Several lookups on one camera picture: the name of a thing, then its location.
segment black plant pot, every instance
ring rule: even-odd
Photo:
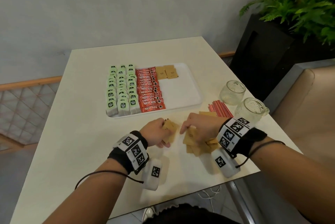
[[[284,23],[264,22],[253,14],[230,64],[230,69],[255,98],[263,101],[294,64],[335,57],[334,47],[315,38],[303,43]]]

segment black pants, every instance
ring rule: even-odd
[[[186,224],[186,223],[219,223],[219,224],[238,224],[227,217],[217,213],[211,213],[207,209],[192,207],[189,204],[181,204],[179,207],[172,207],[147,219],[145,224]]]

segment sneaker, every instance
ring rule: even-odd
[[[150,206],[150,207],[144,209],[142,222],[145,222],[147,220],[147,218],[152,218],[155,213],[156,213],[156,211],[155,211],[155,208],[153,206]]]

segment potted plant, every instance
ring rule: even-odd
[[[295,63],[335,57],[335,0],[254,0],[240,16],[253,5],[260,11],[230,67],[257,98],[264,100]]]

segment glass mug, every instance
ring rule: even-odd
[[[245,86],[237,80],[229,80],[220,92],[220,100],[229,105],[239,104],[244,96]]]
[[[235,109],[236,117],[243,117],[252,124],[256,124],[263,116],[269,113],[269,109],[260,100],[245,98]]]

